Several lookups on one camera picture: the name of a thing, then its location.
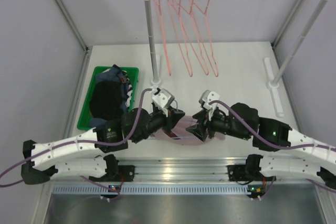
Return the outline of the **mauve tank top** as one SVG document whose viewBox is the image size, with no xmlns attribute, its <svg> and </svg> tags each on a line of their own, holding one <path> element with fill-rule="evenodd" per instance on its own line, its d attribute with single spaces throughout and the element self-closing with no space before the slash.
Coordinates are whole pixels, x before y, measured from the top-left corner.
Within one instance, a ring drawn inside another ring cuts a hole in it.
<svg viewBox="0 0 336 224">
<path fill-rule="evenodd" d="M 156 140 L 167 141 L 170 143 L 184 146 L 204 145 L 212 140 L 219 140 L 221 142 L 225 140 L 225 135 L 221 133 L 216 133 L 213 138 L 207 137 L 204 142 L 199 140 L 192 133 L 186 131 L 187 127 L 193 126 L 194 124 L 196 124 L 196 120 L 193 119 L 191 116 L 186 115 L 179 120 L 175 128 L 170 133 L 164 131 L 163 129 L 160 129 L 155 133 L 151 134 L 151 137 Z"/>
</svg>

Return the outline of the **blue wire hanger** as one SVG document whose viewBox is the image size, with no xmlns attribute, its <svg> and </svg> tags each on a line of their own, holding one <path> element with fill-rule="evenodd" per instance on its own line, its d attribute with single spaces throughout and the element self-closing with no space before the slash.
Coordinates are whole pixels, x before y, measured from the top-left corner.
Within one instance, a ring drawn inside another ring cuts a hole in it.
<svg viewBox="0 0 336 224">
<path fill-rule="evenodd" d="M 181 142 L 185 145 L 195 145 L 199 139 L 194 135 L 186 131 L 186 128 L 196 124 L 196 121 L 192 118 L 191 115 L 186 115 L 182 117 L 179 122 L 176 124 L 175 128 L 172 130 L 174 137 L 173 140 Z"/>
</svg>

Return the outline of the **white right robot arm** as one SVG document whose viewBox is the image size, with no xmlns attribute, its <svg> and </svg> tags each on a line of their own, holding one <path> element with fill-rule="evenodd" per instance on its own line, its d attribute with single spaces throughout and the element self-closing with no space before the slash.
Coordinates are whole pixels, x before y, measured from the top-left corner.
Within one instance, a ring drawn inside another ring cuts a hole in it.
<svg viewBox="0 0 336 224">
<path fill-rule="evenodd" d="M 186 130 L 201 141 L 216 133 L 242 140 L 268 155 L 250 154 L 245 162 L 249 180 L 293 177 L 323 183 L 335 190 L 335 147 L 308 137 L 288 124 L 259 117 L 258 111 L 236 103 L 225 114 L 215 105 L 193 115 L 196 123 Z"/>
</svg>

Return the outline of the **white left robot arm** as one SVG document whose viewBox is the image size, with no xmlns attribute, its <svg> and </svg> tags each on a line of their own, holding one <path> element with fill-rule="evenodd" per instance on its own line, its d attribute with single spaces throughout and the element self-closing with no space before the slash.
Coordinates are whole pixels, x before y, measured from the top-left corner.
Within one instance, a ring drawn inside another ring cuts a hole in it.
<svg viewBox="0 0 336 224">
<path fill-rule="evenodd" d="M 113 181 L 122 174 L 113 152 L 126 150 L 128 140 L 138 143 L 158 130 L 172 131 L 184 116 L 184 111 L 171 106 L 167 112 L 154 108 L 152 113 L 136 108 L 64 140 L 45 144 L 25 141 L 21 177 L 26 185 L 77 176 L 94 182 Z"/>
</svg>

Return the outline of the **dark clothes pile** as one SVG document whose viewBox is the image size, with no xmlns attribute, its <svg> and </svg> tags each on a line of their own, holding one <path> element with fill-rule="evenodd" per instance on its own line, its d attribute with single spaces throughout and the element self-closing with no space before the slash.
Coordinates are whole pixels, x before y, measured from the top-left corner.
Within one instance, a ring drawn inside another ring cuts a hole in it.
<svg viewBox="0 0 336 224">
<path fill-rule="evenodd" d="M 134 89 L 133 68 L 113 65 L 95 75 L 93 92 L 89 100 L 91 119 L 89 127 L 120 119 L 129 111 Z"/>
</svg>

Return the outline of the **green plastic bin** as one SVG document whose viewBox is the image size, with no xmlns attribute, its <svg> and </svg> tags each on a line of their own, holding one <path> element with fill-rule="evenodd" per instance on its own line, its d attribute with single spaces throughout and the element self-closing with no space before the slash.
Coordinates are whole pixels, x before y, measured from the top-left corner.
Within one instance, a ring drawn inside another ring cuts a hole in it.
<svg viewBox="0 0 336 224">
<path fill-rule="evenodd" d="M 91 120 L 91 114 L 89 111 L 89 102 L 92 98 L 93 90 L 96 86 L 96 76 L 109 69 L 110 67 L 108 66 L 97 66 L 94 68 L 93 74 L 90 78 L 88 91 L 86 93 L 83 106 L 82 106 L 82 109 L 79 115 L 79 119 L 77 123 L 78 130 L 87 131 L 90 129 L 89 121 Z M 130 109 L 132 109 L 134 105 L 134 101 L 135 101 L 135 91 L 136 91 L 137 84 L 138 84 L 139 69 L 136 67 L 121 67 L 121 70 L 128 74 L 130 83 L 134 89 L 134 92 L 131 95 L 131 102 L 130 102 Z"/>
</svg>

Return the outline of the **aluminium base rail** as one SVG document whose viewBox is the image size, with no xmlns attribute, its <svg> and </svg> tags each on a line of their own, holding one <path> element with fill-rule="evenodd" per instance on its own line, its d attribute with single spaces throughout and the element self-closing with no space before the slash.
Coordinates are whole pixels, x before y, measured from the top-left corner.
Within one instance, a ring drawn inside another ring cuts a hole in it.
<svg viewBox="0 0 336 224">
<path fill-rule="evenodd" d="M 135 166 L 134 182 L 227 182 L 227 166 L 242 165 L 246 157 L 225 158 L 122 158 L 120 165 Z"/>
</svg>

